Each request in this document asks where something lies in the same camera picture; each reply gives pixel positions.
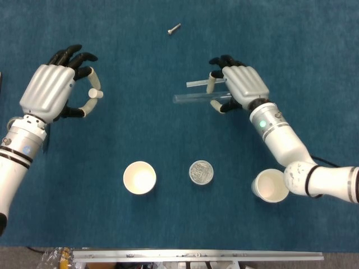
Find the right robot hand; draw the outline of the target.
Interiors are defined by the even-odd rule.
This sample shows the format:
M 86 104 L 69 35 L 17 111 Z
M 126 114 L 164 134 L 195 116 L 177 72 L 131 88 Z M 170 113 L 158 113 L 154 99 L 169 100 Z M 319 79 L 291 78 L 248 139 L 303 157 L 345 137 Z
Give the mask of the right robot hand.
M 214 91 L 217 79 L 224 79 L 231 98 L 227 103 L 211 100 L 211 106 L 219 113 L 224 114 L 234 109 L 248 109 L 256 99 L 268 100 L 269 89 L 254 68 L 241 61 L 233 59 L 230 55 L 221 55 L 209 61 L 216 64 L 219 70 L 211 71 L 206 93 Z

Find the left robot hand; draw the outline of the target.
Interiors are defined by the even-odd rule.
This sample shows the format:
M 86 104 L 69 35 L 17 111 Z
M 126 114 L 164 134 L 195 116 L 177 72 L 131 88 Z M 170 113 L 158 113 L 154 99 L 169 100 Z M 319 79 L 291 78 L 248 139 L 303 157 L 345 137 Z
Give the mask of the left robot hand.
M 46 64 L 41 64 L 33 74 L 20 107 L 25 115 L 30 115 L 49 124 L 59 118 L 85 118 L 103 97 L 99 78 L 85 61 L 95 62 L 98 57 L 89 53 L 78 53 L 81 44 L 70 45 L 57 51 Z M 68 100 L 75 83 L 87 78 L 91 84 L 89 99 L 79 108 L 68 106 Z

